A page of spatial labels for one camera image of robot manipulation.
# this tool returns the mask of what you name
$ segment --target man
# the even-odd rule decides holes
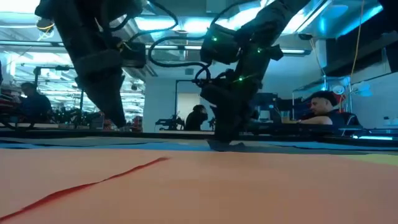
[[[21,100],[19,109],[22,113],[34,121],[46,121],[52,111],[50,100],[46,96],[39,94],[32,83],[23,83],[21,88],[27,97]]]
[[[318,91],[310,96],[311,110],[313,116],[309,119],[300,121],[288,121],[287,123],[300,123],[300,124],[325,124],[334,126],[344,126],[345,121],[338,110],[334,107],[338,104],[337,100],[330,91]]]
[[[185,122],[184,130],[186,131],[200,131],[200,126],[208,119],[207,110],[203,105],[196,105],[193,111],[188,115]]]

